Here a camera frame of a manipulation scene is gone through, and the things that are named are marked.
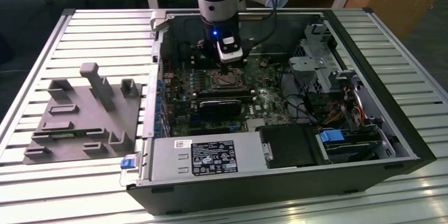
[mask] red wire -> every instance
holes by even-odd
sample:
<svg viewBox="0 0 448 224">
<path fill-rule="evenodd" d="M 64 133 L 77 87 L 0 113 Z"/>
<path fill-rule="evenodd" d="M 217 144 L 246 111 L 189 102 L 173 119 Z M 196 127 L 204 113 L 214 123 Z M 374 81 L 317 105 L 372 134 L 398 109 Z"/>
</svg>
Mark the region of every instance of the red wire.
<svg viewBox="0 0 448 224">
<path fill-rule="evenodd" d="M 329 106 L 329 116 L 332 115 L 333 113 L 333 106 L 338 104 L 338 102 L 333 102 L 333 104 Z"/>
<path fill-rule="evenodd" d="M 361 107 L 358 107 L 358 110 L 361 111 L 361 124 L 362 124 L 362 126 L 365 126 L 365 124 L 364 124 L 364 110 L 361 109 Z"/>
</svg>

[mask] motherboard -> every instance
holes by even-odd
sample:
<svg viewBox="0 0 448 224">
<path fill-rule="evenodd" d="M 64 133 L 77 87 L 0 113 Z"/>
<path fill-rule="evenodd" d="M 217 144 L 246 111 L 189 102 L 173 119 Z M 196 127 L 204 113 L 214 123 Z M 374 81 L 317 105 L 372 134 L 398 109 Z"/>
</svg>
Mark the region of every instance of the motherboard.
<svg viewBox="0 0 448 224">
<path fill-rule="evenodd" d="M 226 71 L 182 62 L 164 75 L 170 135 L 248 132 L 290 123 L 278 92 L 280 68 L 262 56 L 248 57 Z"/>
</svg>

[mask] floor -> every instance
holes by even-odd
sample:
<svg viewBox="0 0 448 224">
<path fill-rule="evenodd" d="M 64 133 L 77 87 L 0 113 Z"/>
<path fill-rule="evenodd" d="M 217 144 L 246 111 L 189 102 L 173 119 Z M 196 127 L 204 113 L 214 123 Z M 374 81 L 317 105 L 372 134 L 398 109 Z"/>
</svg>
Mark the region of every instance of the floor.
<svg viewBox="0 0 448 224">
<path fill-rule="evenodd" d="M 158 0 L 161 7 L 172 0 Z M 65 8 L 146 8 L 145 0 L 0 0 L 0 119 L 8 111 L 53 26 Z M 448 0 L 436 0 L 414 27 L 405 46 L 448 89 Z M 12 50 L 13 58 L 6 62 Z"/>
</svg>

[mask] black side panel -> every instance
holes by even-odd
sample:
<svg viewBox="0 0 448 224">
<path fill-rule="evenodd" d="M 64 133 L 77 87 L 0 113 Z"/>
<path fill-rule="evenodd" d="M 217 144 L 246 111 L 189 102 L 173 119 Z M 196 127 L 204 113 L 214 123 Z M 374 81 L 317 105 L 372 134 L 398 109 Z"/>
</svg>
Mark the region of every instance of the black side panel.
<svg viewBox="0 0 448 224">
<path fill-rule="evenodd" d="M 361 51 L 358 50 L 346 30 L 344 29 L 344 26 L 341 22 L 338 21 L 334 13 L 332 10 L 324 10 L 325 17 L 328 19 L 328 22 L 330 23 L 330 26 L 336 32 L 337 37 L 341 40 L 342 46 L 345 47 L 350 58 L 354 61 L 354 64 L 357 65 L 357 68 L 360 70 L 360 73 L 366 79 L 366 82 L 372 88 L 372 91 L 374 92 L 377 99 L 380 100 L 380 103 L 382 107 L 385 108 L 394 125 L 398 128 L 398 131 L 406 140 L 413 153 L 424 159 L 422 162 L 418 163 L 417 166 L 412 167 L 410 170 L 406 171 L 406 173 L 417 170 L 420 167 L 425 166 L 426 164 L 432 163 L 436 160 L 436 157 L 422 140 L 417 130 L 414 129 L 406 115 L 404 114 L 396 100 L 393 99 L 389 91 L 386 90 L 384 83 L 381 82 L 380 78 L 377 77 L 377 74 L 370 67 Z"/>
<path fill-rule="evenodd" d="M 126 192 L 152 215 L 194 212 L 364 191 L 386 178 L 402 173 L 417 162 L 394 162 L 270 176 L 202 180 L 197 183 L 164 185 L 164 188 L 173 188 L 172 190 L 162 188 L 152 191 L 157 187 L 137 187 L 128 189 Z M 396 165 L 397 169 L 389 169 L 390 165 Z M 224 176 L 209 175 L 208 177 L 212 179 Z"/>
</svg>

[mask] power supply label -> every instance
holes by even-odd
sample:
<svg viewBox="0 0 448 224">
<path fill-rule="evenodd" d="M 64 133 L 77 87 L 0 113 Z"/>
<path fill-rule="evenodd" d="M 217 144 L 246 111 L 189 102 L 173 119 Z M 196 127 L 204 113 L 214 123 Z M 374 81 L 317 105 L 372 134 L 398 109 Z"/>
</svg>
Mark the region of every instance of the power supply label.
<svg viewBox="0 0 448 224">
<path fill-rule="evenodd" d="M 190 162 L 194 176 L 236 173 L 233 141 L 190 144 Z"/>
</svg>

